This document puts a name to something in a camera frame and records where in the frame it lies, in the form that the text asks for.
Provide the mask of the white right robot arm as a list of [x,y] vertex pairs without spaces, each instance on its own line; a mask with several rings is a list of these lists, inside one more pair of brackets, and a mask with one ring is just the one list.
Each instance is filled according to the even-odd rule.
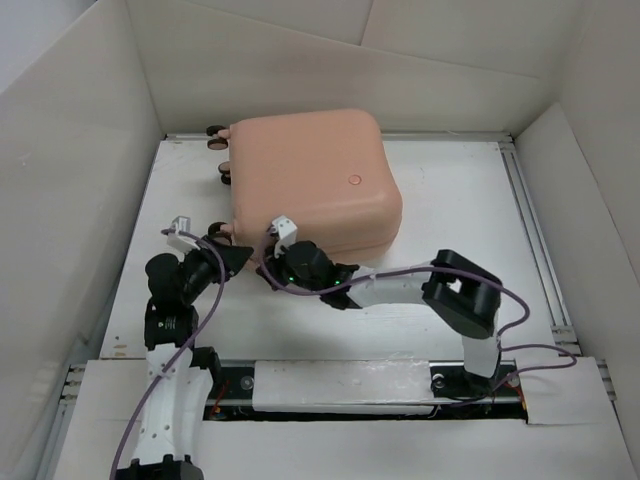
[[498,382],[496,316],[502,281],[453,250],[439,250],[426,264],[382,271],[334,263],[315,243],[300,241],[280,252],[268,249],[263,266],[276,283],[314,292],[338,310],[427,306],[461,336],[465,387],[458,388],[460,394],[487,395]]

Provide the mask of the pink hard-shell suitcase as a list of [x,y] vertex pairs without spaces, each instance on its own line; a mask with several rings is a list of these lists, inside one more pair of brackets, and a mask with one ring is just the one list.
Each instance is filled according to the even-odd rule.
[[227,150],[219,172],[231,188],[229,232],[259,247],[272,222],[289,218],[341,263],[383,256],[396,239],[403,200],[380,126],[360,109],[283,114],[211,125],[211,150]]

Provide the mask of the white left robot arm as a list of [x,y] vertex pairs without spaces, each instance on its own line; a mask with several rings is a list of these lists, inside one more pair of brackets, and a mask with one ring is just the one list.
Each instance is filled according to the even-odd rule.
[[112,479],[201,479],[194,460],[209,396],[222,387],[217,352],[195,338],[208,322],[195,300],[224,286],[253,254],[250,247],[188,234],[183,255],[158,254],[146,266],[150,298],[144,316],[147,387],[118,444]]

